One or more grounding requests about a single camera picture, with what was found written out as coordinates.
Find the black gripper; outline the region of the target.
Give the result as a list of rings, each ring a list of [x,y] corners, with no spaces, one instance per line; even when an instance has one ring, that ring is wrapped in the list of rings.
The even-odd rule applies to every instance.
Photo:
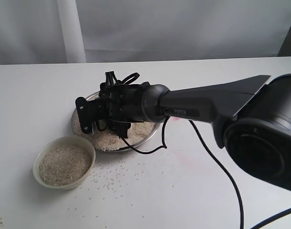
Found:
[[[146,121],[142,100],[149,86],[149,82],[115,85],[102,83],[100,98],[87,101],[84,97],[78,97],[75,106],[81,131],[84,134],[94,134],[96,130],[104,131],[108,126],[120,138],[128,138],[131,123]]]

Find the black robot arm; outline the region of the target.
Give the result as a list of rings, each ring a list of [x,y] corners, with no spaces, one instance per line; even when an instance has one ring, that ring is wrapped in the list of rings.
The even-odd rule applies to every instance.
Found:
[[[134,73],[118,80],[106,73],[98,98],[75,100],[81,130],[100,122],[126,138],[131,123],[169,117],[209,123],[219,148],[249,175],[291,191],[291,74],[172,91],[162,84],[136,84]]]

